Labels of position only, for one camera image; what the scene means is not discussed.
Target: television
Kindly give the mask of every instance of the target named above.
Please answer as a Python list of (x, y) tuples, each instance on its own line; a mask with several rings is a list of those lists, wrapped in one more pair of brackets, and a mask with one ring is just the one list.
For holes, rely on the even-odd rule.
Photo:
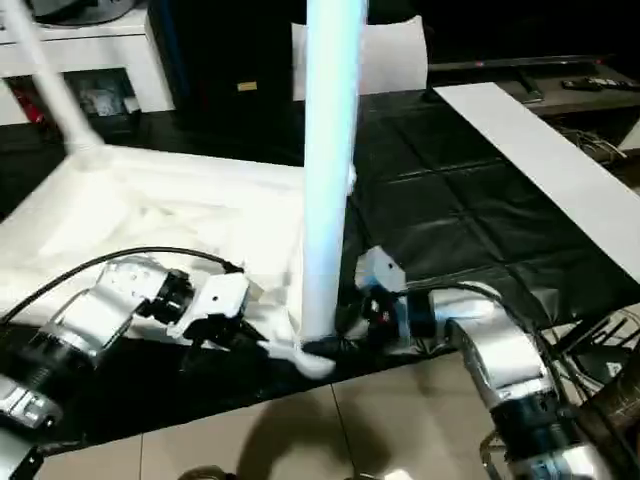
[(634, 43), (631, 12), (617, 2), (421, 4), (432, 71), (604, 60)]

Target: white cardboard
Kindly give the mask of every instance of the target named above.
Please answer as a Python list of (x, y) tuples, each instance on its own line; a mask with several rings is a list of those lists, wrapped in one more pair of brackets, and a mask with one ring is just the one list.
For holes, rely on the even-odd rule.
[(436, 91), (640, 282), (640, 197), (494, 83)]

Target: red object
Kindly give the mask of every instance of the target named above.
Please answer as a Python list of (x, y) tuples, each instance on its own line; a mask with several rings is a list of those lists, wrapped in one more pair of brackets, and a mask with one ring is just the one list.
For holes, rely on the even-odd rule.
[(14, 89), (13, 94), (22, 107), (22, 111), (31, 123), (34, 123), (36, 125), (42, 125), (43, 123), (45, 123), (46, 118), (44, 116), (44, 113), (33, 104), (33, 102), (23, 91)]

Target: remote control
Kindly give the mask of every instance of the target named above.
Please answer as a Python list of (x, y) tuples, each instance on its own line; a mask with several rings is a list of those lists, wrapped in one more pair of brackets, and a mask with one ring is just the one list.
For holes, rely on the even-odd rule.
[(591, 83), (600, 85), (602, 88), (610, 90), (626, 90), (631, 92), (640, 92), (640, 83), (626, 82), (620, 80), (612, 80), (610, 78), (589, 77), (587, 79)]
[(581, 80), (562, 80), (560, 82), (565, 90), (581, 90), (585, 92), (600, 92), (604, 89), (602, 85), (590, 81), (588, 78)]

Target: black table surface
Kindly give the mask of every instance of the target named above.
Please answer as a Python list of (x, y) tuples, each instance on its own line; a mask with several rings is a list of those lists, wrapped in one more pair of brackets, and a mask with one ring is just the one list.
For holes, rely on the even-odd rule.
[[(111, 143), (302, 165), (302, 105), (215, 115), (153, 113)], [(30, 126), (0, 128), (0, 220), (64, 158)], [(415, 92), (364, 97), (348, 205), (342, 292), (368, 241), (406, 270), (412, 286), (480, 281), (538, 328), (600, 318), (640, 301), (640, 287), (535, 185), (443, 102)], [(361, 215), (355, 214), (354, 205)], [(2, 345), (29, 338), (6, 328)], [(205, 353), (188, 375), (181, 347), (122, 340), (49, 441), (82, 448), (186, 423), (362, 375), (415, 358), (368, 358), (312, 382), (285, 362)]]

